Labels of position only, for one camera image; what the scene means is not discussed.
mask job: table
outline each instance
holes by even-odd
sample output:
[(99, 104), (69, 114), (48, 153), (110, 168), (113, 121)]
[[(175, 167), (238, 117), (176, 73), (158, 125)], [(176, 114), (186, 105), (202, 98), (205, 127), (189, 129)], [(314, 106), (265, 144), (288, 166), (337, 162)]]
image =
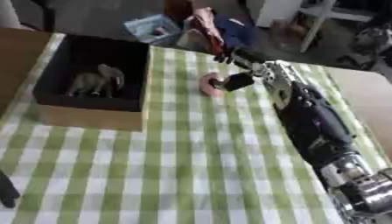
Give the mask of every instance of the table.
[[(274, 115), (262, 85), (211, 99), (202, 74), (238, 72), (212, 56), (152, 47), (144, 132), (42, 125), (32, 87), (55, 35), (0, 125), (0, 168), (23, 194), (3, 223), (341, 223)], [(387, 165), (322, 66), (295, 64)]]

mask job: cardboard box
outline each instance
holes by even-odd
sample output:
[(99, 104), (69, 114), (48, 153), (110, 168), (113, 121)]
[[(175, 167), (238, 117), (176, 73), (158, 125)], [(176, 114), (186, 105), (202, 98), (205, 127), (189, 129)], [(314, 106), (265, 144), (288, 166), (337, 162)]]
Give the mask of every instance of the cardboard box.
[[(76, 74), (117, 67), (125, 85), (114, 98), (65, 96)], [(68, 35), (33, 89), (42, 121), (56, 126), (142, 130), (149, 46), (123, 40)]]

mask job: robotic hand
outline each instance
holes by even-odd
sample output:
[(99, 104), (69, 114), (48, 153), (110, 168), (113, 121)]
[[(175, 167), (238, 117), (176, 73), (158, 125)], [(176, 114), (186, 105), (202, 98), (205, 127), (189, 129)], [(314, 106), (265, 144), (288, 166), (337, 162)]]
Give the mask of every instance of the robotic hand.
[(289, 64), (236, 49), (234, 63), (248, 69), (216, 89), (234, 91), (262, 79), (276, 114), (301, 157), (312, 166), (345, 223), (392, 223), (392, 169), (372, 172), (353, 144), (354, 136), (331, 104)]

